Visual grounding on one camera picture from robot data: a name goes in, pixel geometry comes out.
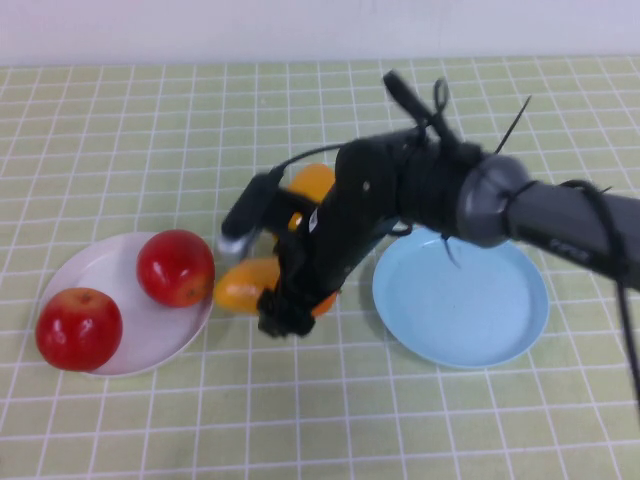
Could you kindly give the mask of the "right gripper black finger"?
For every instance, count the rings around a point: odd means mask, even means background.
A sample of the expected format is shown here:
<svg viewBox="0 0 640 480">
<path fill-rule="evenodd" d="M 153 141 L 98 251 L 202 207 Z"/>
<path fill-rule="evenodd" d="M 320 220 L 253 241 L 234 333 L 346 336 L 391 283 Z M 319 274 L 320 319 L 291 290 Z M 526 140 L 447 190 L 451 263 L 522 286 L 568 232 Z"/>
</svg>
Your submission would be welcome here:
<svg viewBox="0 0 640 480">
<path fill-rule="evenodd" d="M 309 308 L 283 297 L 280 291 L 265 289 L 257 307 L 258 329 L 272 338 L 305 337 L 316 324 Z"/>
</svg>

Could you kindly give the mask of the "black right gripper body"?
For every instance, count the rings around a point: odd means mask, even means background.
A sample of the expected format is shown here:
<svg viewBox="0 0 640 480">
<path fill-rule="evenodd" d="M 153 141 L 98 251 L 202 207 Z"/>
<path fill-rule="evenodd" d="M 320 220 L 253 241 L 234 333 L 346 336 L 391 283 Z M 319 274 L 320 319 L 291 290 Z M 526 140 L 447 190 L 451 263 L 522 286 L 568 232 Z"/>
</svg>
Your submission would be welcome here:
<svg viewBox="0 0 640 480">
<path fill-rule="evenodd" d="M 342 287 L 401 217 L 404 165 L 403 132 L 363 137 L 340 147 L 320 199 L 308 188 L 277 190 L 279 305 L 319 305 Z"/>
</svg>

